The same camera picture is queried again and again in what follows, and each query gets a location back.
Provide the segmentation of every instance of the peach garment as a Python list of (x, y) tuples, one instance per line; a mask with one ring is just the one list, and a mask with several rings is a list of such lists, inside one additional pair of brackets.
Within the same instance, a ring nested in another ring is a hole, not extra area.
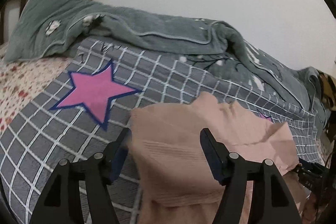
[[(200, 145), (209, 128), (217, 141), (246, 160), (272, 159), (281, 175), (298, 163), (287, 123), (272, 123), (238, 102), (218, 103), (202, 92), (192, 104), (158, 103), (131, 112), (130, 151), (143, 188), (139, 223), (212, 223), (224, 187), (214, 180)], [(305, 193), (294, 173), (285, 176), (299, 211)], [(247, 223), (252, 182), (248, 182), (241, 223)]]

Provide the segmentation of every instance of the silver bolt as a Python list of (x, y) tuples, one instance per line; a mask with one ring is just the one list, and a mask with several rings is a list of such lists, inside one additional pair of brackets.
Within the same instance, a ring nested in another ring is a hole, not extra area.
[(61, 159), (60, 161), (59, 161), (59, 164), (61, 165), (61, 166), (64, 166), (64, 165), (66, 165), (68, 163), (68, 160), (67, 159)]
[(270, 159), (265, 159), (265, 164), (268, 166), (272, 166), (273, 165), (273, 161)]
[(232, 158), (232, 159), (237, 159), (237, 158), (239, 158), (239, 155), (236, 152), (231, 152), (229, 154), (229, 157)]
[(93, 155), (93, 157), (94, 157), (96, 160), (99, 160), (99, 159), (101, 159), (101, 158), (103, 157), (103, 153), (101, 153), (101, 152), (95, 153), (95, 154)]

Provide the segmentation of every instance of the gray plaid blanket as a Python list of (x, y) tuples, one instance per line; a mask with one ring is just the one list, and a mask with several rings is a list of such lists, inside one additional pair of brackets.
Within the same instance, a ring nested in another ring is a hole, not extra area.
[[(61, 159), (85, 160), (102, 151), (128, 125), (129, 110), (134, 107), (157, 102), (190, 103), (202, 91), (212, 93), (220, 102), (238, 100), (256, 115), (271, 116), (274, 122), (288, 122), (298, 156), (319, 161), (315, 141), (323, 123), (317, 122), (320, 118), (314, 110), (307, 112), (252, 86), (218, 80), (205, 70), (150, 51), (112, 43), (102, 47), (101, 41), (88, 38), (78, 53), (66, 70), (94, 73), (112, 59), (115, 79), (143, 93), (114, 100), (104, 131), (81, 107), (49, 110), (71, 89), (64, 71), (19, 112), (0, 136), (0, 175), (7, 199), (22, 223), (29, 223), (36, 201)], [(84, 218), (90, 223), (85, 184), (80, 186)], [(120, 223), (136, 223), (142, 191), (131, 158), (127, 158), (109, 193)]]

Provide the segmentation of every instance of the bed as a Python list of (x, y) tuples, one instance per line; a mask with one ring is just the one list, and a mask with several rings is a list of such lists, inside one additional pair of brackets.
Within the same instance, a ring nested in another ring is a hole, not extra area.
[[(20, 2), (21, 14), (27, 0)], [(4, 23), (1, 22), (0, 37), (3, 37)], [(258, 83), (246, 86), (219, 80), (206, 69), (194, 66), (200, 63), (199, 56), (195, 57), (196, 63), (189, 60), (190, 64), (181, 56), (172, 58), (155, 51), (126, 47), (111, 37), (89, 35), (81, 38), (78, 45), (74, 58), (52, 56), (2, 67), (0, 155), (4, 157), (0, 176), (14, 214), (22, 223), (29, 223), (39, 194), (59, 160), (85, 160), (102, 150), (116, 139), (122, 127), (128, 126), (128, 111), (133, 107), (157, 102), (190, 103), (202, 91), (214, 94), (220, 101), (238, 100), (256, 115), (271, 116), (274, 122), (288, 122), (298, 155), (309, 161), (322, 161), (316, 141), (317, 135), (321, 135), (315, 128), (316, 115), (275, 95), (266, 95)], [(116, 78), (144, 93), (113, 103), (107, 132), (88, 122), (87, 114), (80, 107), (50, 110), (71, 89), (67, 71), (94, 73), (110, 59), (117, 68)], [(220, 64), (216, 59), (207, 62)], [(63, 134), (54, 136), (52, 128), (62, 128)], [(85, 184), (80, 186), (84, 218), (90, 223)], [(136, 223), (142, 190), (131, 158), (127, 158), (120, 179), (109, 192), (120, 223)]]

